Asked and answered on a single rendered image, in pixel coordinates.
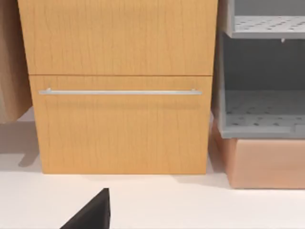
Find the pale wooden cupboard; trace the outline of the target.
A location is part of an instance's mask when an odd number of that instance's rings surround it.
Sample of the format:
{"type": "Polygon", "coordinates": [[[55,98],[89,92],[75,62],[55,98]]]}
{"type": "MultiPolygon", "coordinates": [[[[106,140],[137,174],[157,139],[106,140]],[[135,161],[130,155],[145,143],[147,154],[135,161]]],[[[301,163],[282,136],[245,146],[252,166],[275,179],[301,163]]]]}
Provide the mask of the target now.
{"type": "Polygon", "coordinates": [[[0,0],[0,124],[17,121],[32,106],[17,0],[0,0]]]}

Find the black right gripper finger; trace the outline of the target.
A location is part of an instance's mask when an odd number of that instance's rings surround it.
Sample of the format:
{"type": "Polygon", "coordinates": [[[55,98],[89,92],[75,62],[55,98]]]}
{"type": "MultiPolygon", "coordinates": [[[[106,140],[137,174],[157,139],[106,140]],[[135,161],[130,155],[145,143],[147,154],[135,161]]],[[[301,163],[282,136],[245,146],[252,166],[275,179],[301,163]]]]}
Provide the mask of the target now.
{"type": "Polygon", "coordinates": [[[109,188],[103,188],[60,229],[110,229],[109,188]]]}

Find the grey cabinet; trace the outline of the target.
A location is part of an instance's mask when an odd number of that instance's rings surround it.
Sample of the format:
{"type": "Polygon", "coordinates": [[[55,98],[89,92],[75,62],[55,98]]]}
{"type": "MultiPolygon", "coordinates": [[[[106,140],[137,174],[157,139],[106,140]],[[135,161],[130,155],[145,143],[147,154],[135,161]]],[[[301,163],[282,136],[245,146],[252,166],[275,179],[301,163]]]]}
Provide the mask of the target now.
{"type": "Polygon", "coordinates": [[[212,101],[222,138],[305,139],[305,0],[219,0],[212,101]]]}

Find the salmon-coloured box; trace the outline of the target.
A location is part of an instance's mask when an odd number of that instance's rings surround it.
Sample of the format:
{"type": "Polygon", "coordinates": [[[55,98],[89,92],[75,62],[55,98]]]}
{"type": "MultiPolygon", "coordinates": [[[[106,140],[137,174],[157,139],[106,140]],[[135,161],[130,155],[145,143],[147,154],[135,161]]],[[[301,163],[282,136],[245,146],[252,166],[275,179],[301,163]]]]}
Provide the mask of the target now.
{"type": "Polygon", "coordinates": [[[209,151],[232,188],[305,189],[305,139],[224,139],[212,121],[209,151]]]}

